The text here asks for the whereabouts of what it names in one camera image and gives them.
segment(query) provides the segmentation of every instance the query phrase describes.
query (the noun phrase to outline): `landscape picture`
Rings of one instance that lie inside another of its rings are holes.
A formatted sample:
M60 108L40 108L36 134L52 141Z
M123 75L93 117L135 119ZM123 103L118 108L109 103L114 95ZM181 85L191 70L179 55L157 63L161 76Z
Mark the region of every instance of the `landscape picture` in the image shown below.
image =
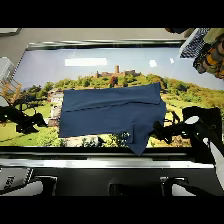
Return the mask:
M38 133L16 132L16 124L0 125L0 146L125 147L124 134L58 138L64 90L129 88L160 82L166 119L172 111L183 119L189 106L219 107L224 118L224 82L212 74L199 75L191 59L178 58L178 48L63 49L25 52L14 79L21 84L19 98L43 115L48 128ZM34 109L24 110L33 115ZM189 147L190 141L173 137L167 145L150 137L147 147Z

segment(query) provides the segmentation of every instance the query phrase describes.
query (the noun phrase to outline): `dark blue fabric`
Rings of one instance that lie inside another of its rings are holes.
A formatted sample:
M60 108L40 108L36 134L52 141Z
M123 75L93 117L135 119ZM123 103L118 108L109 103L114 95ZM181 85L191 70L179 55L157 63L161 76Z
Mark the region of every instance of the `dark blue fabric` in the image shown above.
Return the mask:
M137 155L148 143L153 123L163 124L166 104L160 84L96 90L66 90L59 137L128 132L126 145Z

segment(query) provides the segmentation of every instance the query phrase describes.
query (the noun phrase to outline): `castle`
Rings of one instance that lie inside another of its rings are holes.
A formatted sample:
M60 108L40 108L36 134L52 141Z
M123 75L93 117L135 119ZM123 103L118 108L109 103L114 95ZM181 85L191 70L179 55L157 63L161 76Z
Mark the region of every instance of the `castle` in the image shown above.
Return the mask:
M105 76L126 76L126 75L139 76L141 73L136 73L135 70L119 72L119 65L115 65L114 73L102 72L101 74L97 71L95 77L105 77Z

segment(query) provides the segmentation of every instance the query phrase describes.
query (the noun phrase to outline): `tabletop with landscape print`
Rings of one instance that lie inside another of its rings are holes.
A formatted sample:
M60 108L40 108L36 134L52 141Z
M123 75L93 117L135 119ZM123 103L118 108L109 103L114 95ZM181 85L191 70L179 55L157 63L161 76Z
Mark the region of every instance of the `tabletop with landscape print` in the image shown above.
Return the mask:
M65 90L131 88L159 82L161 98L166 102L166 120L173 119L173 111L183 120L182 109L191 106L218 107L223 117L224 82L209 73L199 75L191 59L179 58L182 43L121 40L29 44L13 76L21 85L17 98L26 98L26 104L31 105L25 114L41 113L48 127L35 126L38 132L23 134L16 132L15 123L1 124L0 152L16 158L24 158L24 154L35 158L137 157L125 145L128 133L59 138ZM189 139L175 136L168 145L151 136L141 158L195 161L193 152Z

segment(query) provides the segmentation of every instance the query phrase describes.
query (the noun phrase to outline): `gray floor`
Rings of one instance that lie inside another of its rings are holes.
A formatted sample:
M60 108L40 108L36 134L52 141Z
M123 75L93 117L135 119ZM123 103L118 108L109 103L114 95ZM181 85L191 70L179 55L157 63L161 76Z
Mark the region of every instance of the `gray floor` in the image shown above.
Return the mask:
M16 36L0 37L0 57L15 65L29 43L68 40L184 39L164 28L23 28Z

